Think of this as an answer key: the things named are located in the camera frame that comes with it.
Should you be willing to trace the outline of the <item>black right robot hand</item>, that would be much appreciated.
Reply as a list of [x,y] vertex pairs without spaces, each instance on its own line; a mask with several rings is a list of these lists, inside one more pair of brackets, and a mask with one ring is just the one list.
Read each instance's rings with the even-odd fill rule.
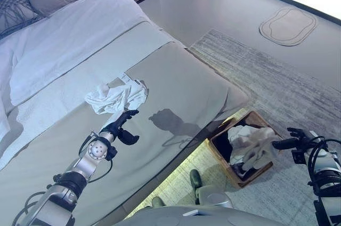
[[287,131],[290,133],[291,138],[272,141],[272,146],[275,149],[286,150],[296,148],[299,150],[307,150],[322,139],[322,136],[317,135],[314,131],[293,127],[288,127]]

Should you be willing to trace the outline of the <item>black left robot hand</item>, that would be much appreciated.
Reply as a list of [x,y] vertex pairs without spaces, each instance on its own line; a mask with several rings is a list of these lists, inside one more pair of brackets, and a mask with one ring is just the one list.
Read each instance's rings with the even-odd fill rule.
[[128,146],[137,143],[137,141],[139,140],[139,136],[133,135],[129,131],[124,130],[122,126],[126,123],[128,119],[131,119],[134,115],[138,113],[138,110],[128,110],[122,113],[122,115],[116,121],[108,124],[102,130],[100,130],[100,133],[110,133],[113,135],[113,140],[115,138],[118,138],[122,143]]

